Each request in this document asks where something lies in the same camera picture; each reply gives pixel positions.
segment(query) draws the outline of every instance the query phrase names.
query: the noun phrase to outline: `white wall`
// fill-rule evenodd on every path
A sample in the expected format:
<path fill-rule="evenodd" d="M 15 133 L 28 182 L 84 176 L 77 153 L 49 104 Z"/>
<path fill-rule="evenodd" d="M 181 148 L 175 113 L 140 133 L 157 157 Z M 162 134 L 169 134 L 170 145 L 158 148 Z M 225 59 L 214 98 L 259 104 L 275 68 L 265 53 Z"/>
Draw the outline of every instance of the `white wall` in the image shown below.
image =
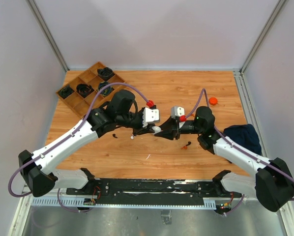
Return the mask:
<path fill-rule="evenodd" d="M 0 0 L 0 236 L 7 235 L 18 199 L 7 183 L 18 154 L 41 147 L 64 71 L 24 0 Z M 20 193 L 24 181 L 13 189 Z"/>
<path fill-rule="evenodd" d="M 277 0 L 36 0 L 68 66 L 240 68 Z"/>
<path fill-rule="evenodd" d="M 246 82 L 268 155 L 284 159 L 294 176 L 294 0 L 256 54 Z"/>

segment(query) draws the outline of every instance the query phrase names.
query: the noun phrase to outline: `wooden tray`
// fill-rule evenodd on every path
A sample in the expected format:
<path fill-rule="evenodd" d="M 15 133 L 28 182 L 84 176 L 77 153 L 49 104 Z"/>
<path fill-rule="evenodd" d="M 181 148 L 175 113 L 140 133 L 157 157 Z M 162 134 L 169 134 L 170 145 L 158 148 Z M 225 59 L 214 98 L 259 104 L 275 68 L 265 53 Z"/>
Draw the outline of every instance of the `wooden tray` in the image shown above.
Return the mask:
<path fill-rule="evenodd" d="M 81 73 L 79 76 L 74 78 L 72 81 L 70 81 L 68 84 L 64 85 L 63 87 L 61 87 L 57 91 L 57 95 L 60 98 L 60 100 L 63 101 L 66 104 L 66 106 L 68 106 L 80 118 L 83 118 L 84 115 L 87 113 L 87 110 L 88 110 L 93 98 L 97 94 L 98 85 L 104 81 L 103 79 L 101 79 L 98 76 L 98 72 L 97 72 L 97 69 L 99 69 L 99 68 L 102 69 L 104 67 L 106 67 L 104 64 L 97 62 L 95 65 L 93 65 L 89 69 L 85 70 L 83 73 Z M 108 83 L 113 83 L 113 82 L 125 83 L 124 79 L 122 79 L 115 72 L 114 72 L 114 74 L 115 75 L 107 81 Z M 94 89 L 94 91 L 91 94 L 89 94 L 86 98 L 83 98 L 82 96 L 80 96 L 76 92 L 76 87 L 79 84 L 91 85 L 92 88 Z M 59 91 L 61 91 L 62 88 L 64 88 L 67 85 L 69 85 L 74 90 L 74 92 L 71 95 L 69 95 L 67 98 L 63 99 L 59 95 Z M 113 95 L 117 91 L 119 91 L 120 89 L 123 89 L 123 88 L 125 88 L 125 86 L 116 85 L 116 86 L 113 86 L 114 90 L 108 96 L 104 97 L 100 94 L 99 97 L 96 99 L 92 108 L 97 108 L 101 104 L 103 104 L 104 102 L 110 101 L 112 99 Z"/>

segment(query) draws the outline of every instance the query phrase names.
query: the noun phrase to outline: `wooden tabletop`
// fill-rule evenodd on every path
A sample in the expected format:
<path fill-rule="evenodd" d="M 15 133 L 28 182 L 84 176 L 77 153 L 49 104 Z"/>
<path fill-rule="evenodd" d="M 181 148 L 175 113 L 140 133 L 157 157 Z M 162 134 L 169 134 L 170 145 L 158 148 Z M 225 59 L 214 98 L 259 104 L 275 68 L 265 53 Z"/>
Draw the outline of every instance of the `wooden tabletop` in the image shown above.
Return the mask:
<path fill-rule="evenodd" d="M 81 71 L 68 71 L 68 83 Z M 162 124 L 174 105 L 194 107 L 200 91 L 206 88 L 208 97 L 218 104 L 211 109 L 216 126 L 223 130 L 233 124 L 245 124 L 243 109 L 231 71 L 116 71 L 127 83 L 138 88 L 147 99 L 153 100 L 161 114 Z M 137 94 L 138 107 L 146 106 Z M 204 96 L 200 105 L 205 105 Z M 71 129 L 80 119 L 58 101 L 47 144 Z M 120 128 L 83 146 L 63 161 L 58 168 L 76 170 L 88 168 L 96 177 L 108 178 L 167 178 L 211 179 L 222 170 L 237 174 L 246 172 L 217 155 L 203 150 L 197 135 L 181 135 L 179 140 L 166 140 L 145 134 L 131 140 L 131 129 Z M 188 149 L 181 149 L 191 141 Z"/>

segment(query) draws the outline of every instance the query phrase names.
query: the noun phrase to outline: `black cloth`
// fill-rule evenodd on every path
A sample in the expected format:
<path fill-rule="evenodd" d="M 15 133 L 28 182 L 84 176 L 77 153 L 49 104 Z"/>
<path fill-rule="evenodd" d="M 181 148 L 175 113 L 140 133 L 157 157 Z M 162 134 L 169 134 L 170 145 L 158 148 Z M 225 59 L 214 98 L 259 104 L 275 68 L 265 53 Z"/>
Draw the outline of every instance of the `black cloth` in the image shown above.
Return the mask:
<path fill-rule="evenodd" d="M 258 155 L 262 154 L 260 139 L 253 125 L 232 125 L 224 130 L 224 134 L 242 147 Z"/>

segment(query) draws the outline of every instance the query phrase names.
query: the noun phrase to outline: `orange lid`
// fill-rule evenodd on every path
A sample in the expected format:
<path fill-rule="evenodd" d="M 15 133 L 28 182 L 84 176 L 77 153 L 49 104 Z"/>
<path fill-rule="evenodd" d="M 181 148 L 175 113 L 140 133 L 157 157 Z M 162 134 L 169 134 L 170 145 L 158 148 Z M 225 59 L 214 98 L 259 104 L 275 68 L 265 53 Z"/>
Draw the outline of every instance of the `orange lid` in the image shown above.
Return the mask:
<path fill-rule="evenodd" d="M 211 98 L 209 99 L 209 103 L 210 103 L 211 105 L 216 105 L 216 104 L 218 103 L 218 100 L 217 100 L 217 98 L 215 98 L 215 97 L 211 97 Z"/>

